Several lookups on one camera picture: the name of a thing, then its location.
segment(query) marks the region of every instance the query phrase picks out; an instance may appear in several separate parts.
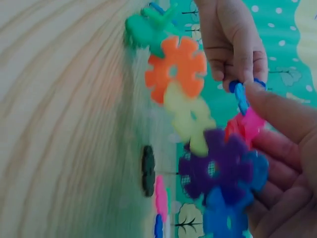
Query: purple plastic snowflake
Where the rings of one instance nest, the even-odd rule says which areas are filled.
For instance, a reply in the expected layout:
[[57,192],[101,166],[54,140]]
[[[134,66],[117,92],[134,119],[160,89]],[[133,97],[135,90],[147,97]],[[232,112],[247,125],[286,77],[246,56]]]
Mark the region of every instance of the purple plastic snowflake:
[[209,148],[206,157],[198,157],[190,153],[189,145],[184,146],[188,154],[178,163],[183,189],[194,200],[203,194],[205,206],[206,196],[219,186],[225,203],[234,205],[246,195],[240,183],[250,184],[253,179],[252,162],[241,160],[248,147],[234,134],[225,142],[222,129],[207,130],[204,136]]

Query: orange plastic snowflake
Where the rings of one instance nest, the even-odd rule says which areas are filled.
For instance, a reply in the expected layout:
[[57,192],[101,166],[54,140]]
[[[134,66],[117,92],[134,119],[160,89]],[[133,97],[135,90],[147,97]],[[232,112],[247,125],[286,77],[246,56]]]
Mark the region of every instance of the orange plastic snowflake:
[[165,57],[154,55],[148,63],[154,68],[145,73],[145,84],[153,88],[151,98],[158,104],[163,104],[164,93],[172,80],[180,83],[185,95],[194,98],[204,87],[207,62],[204,52],[198,51],[199,45],[190,37],[178,36],[165,39],[161,44]]

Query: plastic toy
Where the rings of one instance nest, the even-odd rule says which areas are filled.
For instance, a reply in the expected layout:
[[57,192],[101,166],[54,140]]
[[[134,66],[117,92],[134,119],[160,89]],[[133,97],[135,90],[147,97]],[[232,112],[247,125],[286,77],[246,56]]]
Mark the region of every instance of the plastic toy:
[[165,223],[168,216],[168,205],[167,193],[162,175],[157,176],[155,184],[155,205],[157,213],[162,216],[162,220]]
[[[171,81],[178,81],[184,93],[190,97],[197,97],[204,87],[204,80],[197,75],[204,76],[207,72],[206,56],[197,51],[197,42],[190,37],[173,36],[162,42],[163,59],[151,55],[148,63],[154,68],[145,72],[145,83],[153,87],[151,98],[158,104],[163,103],[165,91]],[[172,68],[177,72],[171,75]]]
[[244,238],[248,229],[248,218],[241,211],[226,206],[221,189],[215,187],[207,196],[203,215],[203,228],[206,235],[213,237]]
[[238,107],[242,115],[245,116],[247,110],[250,106],[246,97],[246,89],[243,87],[242,83],[238,83],[234,89],[234,95],[238,101]]
[[259,117],[252,108],[248,108],[245,116],[242,113],[228,121],[225,128],[225,140],[233,133],[241,136],[249,149],[252,148],[252,140],[265,126],[265,120]]
[[154,193],[155,183],[155,161],[153,149],[150,145],[143,148],[142,155],[142,188],[146,197],[151,197]]
[[160,214],[157,214],[155,218],[154,236],[155,238],[163,238],[163,221]]
[[208,153],[204,131],[215,128],[208,105],[201,98],[190,99],[176,82],[171,82],[165,95],[164,107],[174,114],[172,125],[184,143],[197,155]]
[[[263,81],[260,81],[259,79],[254,78],[254,82],[259,83],[266,89],[266,84]],[[241,82],[239,80],[233,80],[229,83],[229,91],[231,93],[234,93],[235,87],[238,83],[241,83]]]
[[[183,186],[192,199],[204,195],[203,205],[206,205],[206,196],[215,186],[220,186],[225,202],[233,205],[243,199],[245,191],[237,183],[252,181],[252,164],[241,162],[248,148],[235,134],[224,142],[222,129],[206,130],[205,139],[209,153],[205,157],[198,157],[190,153],[190,159],[180,158],[178,173],[181,176],[189,176],[190,183]],[[184,149],[191,152],[188,145]]]
[[209,147],[206,157],[190,153],[185,145],[190,158],[179,159],[178,173],[181,178],[187,178],[183,189],[190,198],[204,195],[204,206],[208,193],[218,186],[226,205],[243,208],[253,201],[251,189],[261,189],[266,181],[268,163],[259,154],[249,152],[239,136],[232,134],[227,142],[224,142],[224,137],[222,129],[205,131]]
[[164,57],[161,43],[170,35],[181,33],[171,23],[177,5],[170,7],[163,15],[147,7],[140,14],[134,14],[125,21],[125,42],[133,48],[146,48],[157,57]]
[[[151,2],[149,3],[149,6],[153,7],[159,14],[164,15],[165,11],[163,10],[163,8],[161,8],[159,5],[157,5],[155,2]],[[172,20],[172,23],[174,25],[177,25],[177,22],[175,20]]]

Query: cartoon tree illustration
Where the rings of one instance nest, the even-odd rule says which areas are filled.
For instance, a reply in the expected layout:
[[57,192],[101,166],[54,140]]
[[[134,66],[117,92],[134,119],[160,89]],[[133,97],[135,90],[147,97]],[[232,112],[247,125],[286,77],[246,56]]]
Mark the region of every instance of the cartoon tree illustration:
[[291,67],[276,67],[276,71],[270,71],[269,73],[279,73],[285,86],[293,86],[302,78],[302,74]]
[[191,37],[195,41],[197,41],[199,44],[202,45],[203,41],[202,41],[202,34],[200,32],[200,25],[188,23],[185,25],[185,27],[189,27],[189,29],[186,29],[185,32],[191,32]]
[[190,2],[189,11],[184,11],[182,14],[190,14],[194,23],[199,23],[198,8],[194,1]]
[[203,215],[201,211],[192,203],[184,203],[178,214],[179,238],[199,238],[203,237]]

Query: hand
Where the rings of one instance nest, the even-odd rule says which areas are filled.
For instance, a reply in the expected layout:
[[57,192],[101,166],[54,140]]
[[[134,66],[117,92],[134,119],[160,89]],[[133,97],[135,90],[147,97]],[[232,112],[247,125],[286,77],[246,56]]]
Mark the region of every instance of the hand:
[[241,0],[195,0],[212,77],[229,83],[267,80],[267,57],[250,11]]
[[280,133],[262,131],[268,181],[247,208],[254,238],[317,237],[317,111],[246,84],[251,107]]

